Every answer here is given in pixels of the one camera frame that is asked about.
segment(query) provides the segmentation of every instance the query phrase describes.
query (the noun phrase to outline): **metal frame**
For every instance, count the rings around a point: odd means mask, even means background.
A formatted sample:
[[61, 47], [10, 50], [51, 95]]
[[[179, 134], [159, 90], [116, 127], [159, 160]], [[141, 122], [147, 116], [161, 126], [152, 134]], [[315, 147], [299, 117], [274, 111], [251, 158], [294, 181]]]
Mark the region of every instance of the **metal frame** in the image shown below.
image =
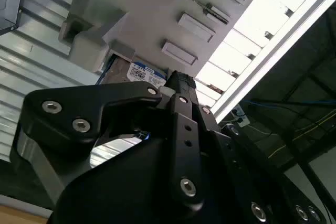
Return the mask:
[[306, 0], [212, 107], [220, 122], [335, 0]]

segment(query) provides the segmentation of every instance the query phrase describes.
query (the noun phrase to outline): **blue cable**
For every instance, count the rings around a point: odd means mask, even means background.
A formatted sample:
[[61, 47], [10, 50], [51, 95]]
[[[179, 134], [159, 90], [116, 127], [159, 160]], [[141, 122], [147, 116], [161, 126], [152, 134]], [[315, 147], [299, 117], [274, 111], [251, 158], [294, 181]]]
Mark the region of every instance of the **blue cable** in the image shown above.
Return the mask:
[[107, 64], [106, 64], [106, 67], [103, 71], [103, 73], [101, 73], [98, 81], [96, 82], [96, 85], [99, 85], [101, 83], [101, 81], [104, 79], [107, 71], [110, 70], [110, 68], [112, 67], [114, 61], [116, 60], [117, 56], [116, 55], [112, 55], [111, 58], [108, 60]]
[[[277, 108], [278, 107], [276, 105], [263, 104], [263, 103], [248, 101], [248, 100], [241, 100], [241, 102], [247, 102], [247, 103], [250, 103], [250, 104], [254, 104], [254, 105], [257, 105], [257, 106], [261, 106], [261, 107], [267, 107], [267, 108]], [[300, 102], [300, 103], [306, 103], [306, 104], [318, 104], [318, 103], [336, 104], [336, 101], [304, 101], [304, 102]]]
[[257, 103], [257, 102], [253, 102], [253, 101], [241, 100], [241, 102], [247, 102], [247, 103], [251, 103], [251, 104], [254, 104], [254, 105], [257, 105], [257, 106], [261, 106], [261, 107], [266, 107], [266, 108], [277, 108], [276, 106], [262, 104], [262, 103]]

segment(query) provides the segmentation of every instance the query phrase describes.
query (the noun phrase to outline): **mounting hole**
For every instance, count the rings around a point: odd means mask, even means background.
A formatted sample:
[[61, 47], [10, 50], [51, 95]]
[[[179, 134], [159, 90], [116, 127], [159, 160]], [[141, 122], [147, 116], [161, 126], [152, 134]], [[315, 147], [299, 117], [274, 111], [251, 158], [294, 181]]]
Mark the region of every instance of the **mounting hole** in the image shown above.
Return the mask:
[[192, 142], [190, 142], [189, 140], [184, 141], [184, 144], [188, 147], [193, 146]]
[[185, 125], [184, 128], [185, 128], [187, 131], [191, 131], [191, 127], [188, 126], [188, 125]]

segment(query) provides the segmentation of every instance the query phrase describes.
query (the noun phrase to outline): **corrugated metal panel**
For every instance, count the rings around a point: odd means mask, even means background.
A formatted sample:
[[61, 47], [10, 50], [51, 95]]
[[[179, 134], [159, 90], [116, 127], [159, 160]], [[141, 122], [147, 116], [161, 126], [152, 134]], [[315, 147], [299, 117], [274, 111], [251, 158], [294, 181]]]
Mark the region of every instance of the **corrugated metal panel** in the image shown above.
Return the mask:
[[22, 0], [19, 28], [0, 36], [0, 159], [9, 161], [24, 96], [37, 89], [94, 84], [58, 41], [72, 0]]

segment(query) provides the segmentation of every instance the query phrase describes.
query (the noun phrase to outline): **white label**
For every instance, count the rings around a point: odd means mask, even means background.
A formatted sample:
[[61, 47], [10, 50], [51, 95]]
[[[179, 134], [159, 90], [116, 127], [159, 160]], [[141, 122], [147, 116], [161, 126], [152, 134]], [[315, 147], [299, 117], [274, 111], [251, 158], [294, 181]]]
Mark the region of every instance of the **white label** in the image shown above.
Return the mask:
[[157, 89], [166, 83], [164, 76], [140, 62], [134, 62], [130, 64], [130, 68], [127, 72], [127, 77], [130, 81], [149, 82]]

